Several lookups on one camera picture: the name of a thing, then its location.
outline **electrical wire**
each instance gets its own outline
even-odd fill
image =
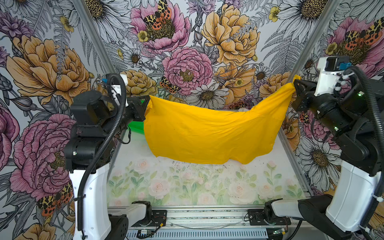
[[[121,143],[121,144],[128,144],[128,143],[130,143],[131,142],[131,133],[132,133],[132,131],[131,131],[131,128],[128,126],[128,129],[129,129],[129,132],[128,132],[128,142],[124,142],[123,140],[121,140],[121,138],[118,138],[118,137],[116,137],[116,139]]]
[[[233,226],[233,225],[236,225],[236,224],[239,224],[241,222],[235,222],[235,223],[230,223],[230,224],[226,224],[226,225],[222,225],[222,226],[219,226],[219,227],[187,227],[187,226],[183,226],[183,225],[179,225],[179,224],[175,224],[175,223],[170,223],[170,224],[173,224],[175,226],[178,226],[178,227],[182,227],[182,228],[187,228],[187,229],[196,229],[196,230],[217,230],[217,229],[221,229],[221,228],[225,228],[225,227],[229,227],[229,226]]]
[[[247,212],[246,215],[244,216],[244,221],[245,221],[245,222],[249,222],[249,218],[248,218],[248,220],[245,219],[245,217],[246,217],[247,215],[249,215],[249,212]]]
[[[93,81],[92,86],[91,86],[91,90],[93,89],[95,83],[100,83],[100,82],[99,82],[99,80]]]
[[[166,217],[163,217],[163,219],[164,220],[161,222],[161,224],[153,232],[151,232],[150,234],[146,234],[144,236],[137,235],[136,237],[138,239],[145,239],[145,238],[149,238],[149,237],[153,236],[157,232],[157,230],[159,230],[162,227],[163,223],[166,222],[166,220],[167,220]]]
[[[285,220],[284,217],[283,217],[283,220],[284,220],[284,222],[285,222],[285,226],[286,226],[285,231],[288,232],[288,223],[287,223],[287,221]]]
[[[340,87],[342,81],[343,81],[343,78],[340,77],[340,78],[338,79],[338,82],[336,83],[335,87]],[[334,90],[333,90],[333,95],[334,95],[335,97],[338,98],[338,97],[340,96],[340,90],[339,90],[339,91],[336,91],[336,90],[334,89]]]
[[[296,226],[295,230],[293,231],[292,235],[289,236],[289,237],[288,237],[287,239],[285,239],[285,240],[292,240],[292,239],[293,239],[293,237],[296,235],[297,231],[299,230],[299,228],[300,228],[302,222],[303,222],[303,221],[300,220],[300,221],[297,223],[297,226]]]
[[[115,88],[112,88],[112,90],[116,93],[116,98],[118,99],[118,101],[120,102],[120,94],[117,93],[116,89]]]
[[[314,133],[313,133],[313,126],[314,126],[315,121],[316,121],[316,118],[313,118],[313,120],[312,120],[312,122],[311,122],[311,133],[312,133],[313,136],[314,136]],[[327,132],[327,134],[326,134],[325,137],[324,137],[324,140],[319,141],[319,140],[317,140],[316,138],[315,138],[315,140],[318,141],[318,142],[326,142],[326,141],[328,141],[328,137],[329,137],[330,135],[331,135],[331,131]]]

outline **black mounting bracket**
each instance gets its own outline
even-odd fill
[[[274,218],[274,223],[268,223],[265,221],[264,209],[248,209],[249,224],[251,226],[263,226],[263,225],[291,225],[289,217],[277,217]]]
[[[152,218],[153,221],[150,221],[149,224],[143,225],[139,222],[132,225],[132,227],[158,227],[163,221],[164,218],[167,217],[167,210],[152,210]]]

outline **metal extrusion bar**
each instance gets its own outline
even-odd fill
[[[281,144],[283,145],[283,148],[285,150],[285,153],[287,154],[289,162],[291,163],[293,171],[295,172],[296,177],[299,180],[299,183],[301,184],[302,190],[304,192],[308,191],[309,194],[311,196],[313,196],[311,186],[309,185],[308,181],[306,180],[306,178],[303,175],[303,172],[301,171],[299,163],[296,160],[296,156],[293,154],[292,148],[288,142],[288,139],[284,133],[284,130],[282,128],[280,128],[279,133],[277,135],[280,138]]]
[[[96,49],[107,73],[115,73],[115,67],[113,66],[112,61],[108,56],[108,52],[105,49],[103,40],[100,37],[99,29],[96,27],[85,1],[76,0],[72,2],[81,19],[81,22],[83,23],[86,34]]]
[[[307,59],[311,55],[312,49],[315,47],[315,44],[321,37],[324,28],[329,25],[329,21],[332,15],[336,12],[340,2],[340,0],[328,0],[312,34],[308,37],[308,40],[300,53],[299,59],[297,60],[291,71],[291,74],[288,77],[289,83],[293,82],[293,77],[295,74],[300,73],[300,70],[303,68]]]

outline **white daisy illustration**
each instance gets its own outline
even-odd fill
[[[63,14],[69,19],[69,24],[73,27],[79,26],[81,37],[86,36],[81,19],[74,8],[73,1],[77,0],[58,0],[59,6],[63,9]],[[84,0],[88,10],[95,21],[101,38],[107,42],[122,40],[124,37],[121,32],[126,31],[125,25],[129,21],[129,1],[125,0]]]
[[[140,6],[140,4],[143,6],[143,7],[147,7],[148,4],[150,4],[152,7],[155,6],[155,0],[131,0],[131,5],[132,7],[138,7]]]
[[[299,43],[305,42],[327,2],[328,0],[283,0],[279,6],[281,11],[277,14],[277,18],[283,22],[277,31],[285,31],[284,38],[292,34],[292,39],[298,38]],[[337,22],[344,19],[349,10],[348,4],[340,4],[330,19],[330,28],[337,28]]]
[[[140,49],[129,49],[124,53],[124,62],[131,67],[139,67],[142,63]]]
[[[331,148],[328,142],[318,142],[316,139],[302,137],[298,145],[299,163],[308,177],[311,184],[319,184],[323,191],[334,187],[329,182],[329,178],[335,185],[339,181],[340,172],[336,166],[341,164],[338,155],[330,153]]]
[[[223,96],[228,95],[228,88],[217,89],[218,83],[212,84],[210,87],[201,85],[196,90],[192,90],[192,94],[186,97],[185,101],[189,105],[198,106],[201,108],[217,109],[225,104]]]
[[[271,76],[272,72],[271,70],[269,70],[268,67],[259,67],[257,68],[256,72],[255,72],[255,76],[254,78],[256,79],[256,81],[265,81],[267,78],[269,78]]]
[[[316,65],[317,60],[318,60],[318,57],[314,53],[311,53],[311,56],[305,62],[302,71],[309,73],[311,71],[311,69]]]
[[[41,8],[39,0],[3,0],[3,2],[13,13],[25,17],[34,17],[39,14]]]
[[[382,0],[352,0],[350,5],[353,8],[350,16],[358,17],[360,22],[365,19],[365,23],[370,23],[384,16]]]

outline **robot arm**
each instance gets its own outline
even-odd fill
[[[64,154],[74,195],[77,196],[75,240],[122,240],[129,226],[140,220],[142,224],[151,220],[149,202],[135,202],[118,216],[108,215],[107,175],[115,146],[112,138],[126,129],[130,122],[144,121],[150,99],[149,96],[127,99],[126,92],[121,91],[127,81],[121,77],[118,74],[107,75],[108,92],[113,99],[98,91],[87,91],[76,96],[71,105],[77,122]],[[105,102],[113,103],[114,111],[111,112]]]
[[[298,97],[293,108],[312,111],[342,150],[335,195],[273,200],[265,204],[264,215],[268,222],[283,216],[306,220],[335,240],[349,239],[359,230],[369,240],[367,224],[382,201],[384,83],[368,79],[348,62],[347,56],[320,58],[317,83],[294,82]],[[339,94],[340,85],[348,78],[352,89]]]

